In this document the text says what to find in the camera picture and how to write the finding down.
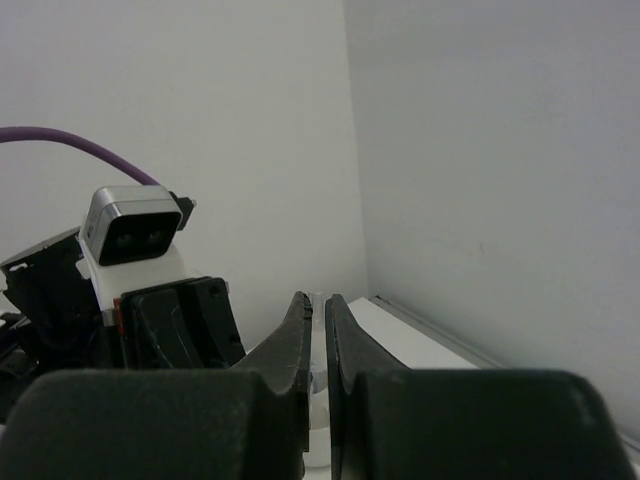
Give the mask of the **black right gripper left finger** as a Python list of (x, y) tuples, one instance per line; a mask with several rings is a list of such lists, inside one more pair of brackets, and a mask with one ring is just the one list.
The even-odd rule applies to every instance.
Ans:
[(312, 308), (228, 369), (68, 370), (36, 380), (1, 436), (5, 479), (300, 479)]

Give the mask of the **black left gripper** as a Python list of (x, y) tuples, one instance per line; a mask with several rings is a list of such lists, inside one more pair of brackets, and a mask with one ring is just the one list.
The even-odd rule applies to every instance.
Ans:
[(226, 369), (246, 355), (221, 278), (188, 274), (160, 226), (72, 229), (1, 264), (1, 336), (31, 371)]

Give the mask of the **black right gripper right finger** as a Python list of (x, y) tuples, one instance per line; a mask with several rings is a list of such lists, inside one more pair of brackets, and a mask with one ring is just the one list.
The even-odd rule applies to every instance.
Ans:
[(412, 369), (325, 307), (336, 479), (632, 479), (608, 408), (559, 370)]

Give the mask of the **clear blue gel pen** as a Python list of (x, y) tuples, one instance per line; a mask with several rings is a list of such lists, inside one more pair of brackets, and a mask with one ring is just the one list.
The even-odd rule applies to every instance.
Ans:
[(326, 296), (309, 293), (312, 307), (310, 396), (309, 396), (309, 450), (304, 454), (307, 468), (330, 466), (330, 409), (328, 388), (328, 362), (325, 330)]

